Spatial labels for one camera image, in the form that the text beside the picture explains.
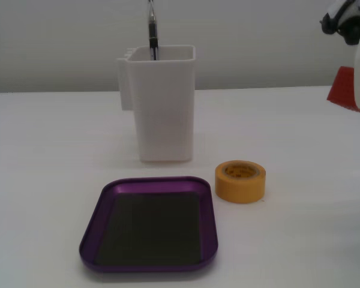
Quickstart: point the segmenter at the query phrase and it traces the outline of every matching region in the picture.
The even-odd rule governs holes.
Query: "masking tape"
[[[265,190],[265,169],[249,161],[228,161],[215,170],[215,192],[229,202],[251,203],[260,200]]]

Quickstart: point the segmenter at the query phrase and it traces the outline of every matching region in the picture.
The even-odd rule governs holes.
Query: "white plastic container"
[[[118,60],[122,103],[129,109],[128,98],[132,100],[140,159],[190,160],[195,47],[160,46],[159,61],[150,60],[148,46],[130,50],[125,57]]]

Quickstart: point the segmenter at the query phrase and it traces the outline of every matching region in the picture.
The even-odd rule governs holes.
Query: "white tabletop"
[[[360,113],[328,87],[196,92],[194,159],[141,163],[119,94],[0,95],[0,287],[360,287]],[[214,169],[267,171],[263,201],[218,198]],[[98,275],[79,244],[101,189],[193,175],[212,186],[219,248],[188,273]]]

